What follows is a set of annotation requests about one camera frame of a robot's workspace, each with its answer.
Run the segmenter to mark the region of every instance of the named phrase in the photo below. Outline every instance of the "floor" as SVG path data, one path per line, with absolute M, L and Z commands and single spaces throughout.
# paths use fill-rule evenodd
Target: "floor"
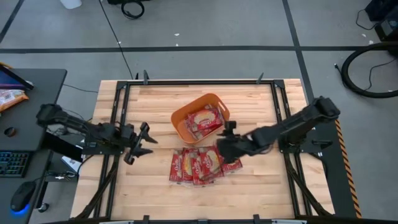
M 73 10 L 54 0 L 0 1 L 0 61 L 65 68 L 65 83 L 86 90 L 97 90 L 101 80 L 130 79 L 99 2 L 82 1 Z M 369 1 L 151 0 L 136 21 L 119 6 L 103 5 L 133 74 L 145 69 L 152 79 L 257 78 L 264 72 L 264 78 L 301 78 L 309 99 L 330 97 L 341 110 L 363 217 L 398 220 L 398 99 L 355 95 L 333 67 L 351 53 L 344 47 L 379 42 L 373 30 L 355 24 Z M 359 23 L 372 26 L 366 13 Z M 390 59 L 386 52 L 363 55 L 350 67 L 352 79 L 367 87 L 369 69 Z M 397 69 L 396 61 L 375 69 L 372 90 L 396 90 Z M 95 93 L 65 86 L 58 103 L 89 119 L 95 100 Z M 50 209 L 35 212 L 30 222 L 66 220 L 75 186 L 50 184 Z

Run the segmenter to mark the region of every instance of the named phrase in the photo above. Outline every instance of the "black metal frame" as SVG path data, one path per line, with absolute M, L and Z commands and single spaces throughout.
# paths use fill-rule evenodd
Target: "black metal frame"
M 149 80 L 149 77 L 144 75 L 144 80 L 134 80 L 134 81 L 118 81 L 116 85 L 116 93 L 114 97 L 114 103 L 113 103 L 113 110 L 112 110 L 112 115 L 111 115 L 111 123 L 116 122 L 116 113 L 118 110 L 118 102 L 120 99 L 120 94 L 121 90 L 124 88 L 124 99 L 123 99 L 123 106 L 122 106 L 122 112 L 121 112 L 121 120 L 120 120 L 120 125 L 124 125 L 126 122 L 126 115 L 127 115 L 127 105 L 129 101 L 129 94 L 130 94 L 130 89 L 132 86 L 146 86 L 146 85 L 270 85 L 271 87 L 271 93 L 272 93 L 272 99 L 274 101 L 274 108 L 275 108 L 275 115 L 277 118 L 277 122 L 282 121 L 282 115 L 280 112 L 280 106 L 279 106 L 279 101 L 278 101 L 278 96 L 277 96 L 277 88 L 280 89 L 280 92 L 282 93 L 282 101 L 284 104 L 284 110 L 286 113 L 286 116 L 290 116 L 290 109 L 289 109 L 289 102 L 287 100 L 287 95 L 286 95 L 286 90 L 285 90 L 285 85 L 283 80 Z M 305 179 L 303 175 L 303 169 L 302 169 L 302 164 L 299 156 L 299 152 L 294 154 L 295 156 L 295 163 L 296 163 L 296 169 L 298 172 L 298 176 L 300 177 L 300 180 L 302 184 L 305 186 Z M 119 163 L 119 157 L 120 156 L 115 156 L 113 163 L 118 166 Z M 290 161 L 290 155 L 288 152 L 284 153 L 284 159 L 285 159 L 285 166 L 288 168 L 289 164 L 291 165 Z M 99 180 L 99 186 L 103 184 L 105 176 L 106 176 L 106 171 L 108 169 L 108 163 L 109 163 L 109 156 L 104 156 L 104 161 L 103 161 L 103 166 L 101 170 L 101 176 Z M 113 207 L 113 199 L 114 199 L 114 191 L 116 188 L 116 177 L 115 175 L 110 183 L 110 188 L 109 188 L 109 197 L 108 197 L 108 202 L 106 205 L 106 218 L 111 218 L 112 214 L 112 207 Z M 287 171 L 287 178 L 289 181 L 289 190 L 290 190 L 290 196 L 292 198 L 292 206 L 294 210 L 294 215 L 295 217 L 300 215 L 300 209 L 299 209 L 299 202 L 297 200 L 297 193 L 296 193 L 296 188 L 294 185 L 294 179 L 292 176 L 289 174 Z M 312 215 L 311 211 L 311 206 L 308 201 L 308 198 L 304 195 L 303 193 L 303 199 L 304 199 L 304 205 L 305 205 L 305 211 L 307 215 Z M 100 215 L 100 209 L 101 209 L 101 203 L 102 201 L 100 200 L 95 207 L 95 212 L 94 212 L 94 217 L 98 218 Z M 264 222 L 271 222 L 271 220 L 260 220 L 258 215 L 254 215 L 254 222 L 259 223 L 261 221 L 262 223 Z M 253 220 L 212 220 L 212 223 L 253 223 Z M 190 223 L 191 220 L 164 220 L 159 223 Z M 192 220 L 192 223 L 198 223 L 200 220 Z M 145 218 L 143 221 L 137 221 L 135 220 L 134 223 L 146 223 Z

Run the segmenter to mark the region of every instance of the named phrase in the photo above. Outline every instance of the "black desk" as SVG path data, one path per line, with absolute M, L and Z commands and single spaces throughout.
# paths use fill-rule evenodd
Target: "black desk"
M 15 69 L 20 77 L 34 83 L 35 88 L 27 93 L 29 100 L 19 103 L 4 111 L 0 117 L 0 146 L 2 150 L 35 151 L 40 149 L 45 128 L 36 125 L 36 114 L 43 103 L 56 103 L 63 82 L 67 75 L 64 69 Z M 8 138 L 3 135 L 5 128 L 17 128 L 17 135 Z M 34 180 L 44 175 L 50 162 L 52 151 L 40 149 L 34 152 L 24 178 L 0 179 L 0 219 L 1 223 L 28 223 L 35 201 L 40 192 L 42 181 L 38 185 L 30 201 L 29 211 L 21 217 L 11 214 L 10 201 L 16 189 L 25 181 Z

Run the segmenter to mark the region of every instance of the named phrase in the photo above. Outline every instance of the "desk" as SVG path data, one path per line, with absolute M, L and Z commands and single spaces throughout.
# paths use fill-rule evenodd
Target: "desk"
M 42 183 L 37 182 L 30 201 L 29 211 L 23 217 L 13 217 L 10 210 L 11 197 L 21 183 L 44 175 L 52 155 L 49 150 L 40 149 L 45 128 L 36 125 L 36 114 L 43 103 L 56 103 L 65 80 L 64 69 L 14 69 L 17 75 L 31 81 L 35 88 L 27 92 L 30 100 L 19 103 L 2 113 L 0 117 L 0 142 L 2 150 L 34 151 L 24 178 L 0 179 L 0 217 L 1 223 L 28 223 Z M 18 133 L 8 138 L 3 135 L 5 128 L 13 126 Z
M 284 80 L 284 83 L 290 110 L 295 113 L 306 105 L 301 82 L 299 79 L 289 79 Z M 94 123 L 109 122 L 116 84 L 117 81 L 101 82 Z M 214 186 L 198 189 L 170 185 L 168 179 L 172 151 L 185 146 L 171 125 L 170 116 L 205 93 L 215 93 L 223 100 L 230 110 L 230 119 L 238 122 L 237 133 L 277 122 L 269 86 L 133 86 L 129 89 L 126 123 L 139 126 L 142 121 L 147 121 L 150 135 L 159 144 L 144 143 L 144 147 L 153 149 L 154 153 L 140 157 L 133 166 L 125 164 L 121 157 L 112 220 L 142 220 L 143 215 L 150 215 L 151 220 L 252 219 L 253 214 L 259 214 L 261 218 L 294 217 L 283 155 L 277 144 L 266 155 L 243 157 L 243 169 L 220 179 Z M 118 103 L 117 121 L 121 117 L 123 95 L 124 90 Z M 280 93 L 278 95 L 281 105 L 282 97 Z M 208 137 L 200 145 L 213 144 L 216 138 L 215 135 Z M 78 215 L 96 192 L 102 161 L 103 156 L 94 156 L 82 167 L 71 217 Z M 322 163 L 307 154 L 301 155 L 301 161 L 308 188 L 325 209 L 334 213 L 329 193 L 332 190 L 328 188 Z M 301 193 L 296 189 L 303 213 Z M 103 198 L 101 216 L 104 215 L 106 196 Z M 347 206 L 353 208 L 352 198 L 346 199 L 350 202 Z

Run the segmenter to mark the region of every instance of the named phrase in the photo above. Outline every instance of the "chip bag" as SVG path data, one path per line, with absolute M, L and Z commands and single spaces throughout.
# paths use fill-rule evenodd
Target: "chip bag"
M 23 90 L 0 90 L 0 112 L 28 99 Z

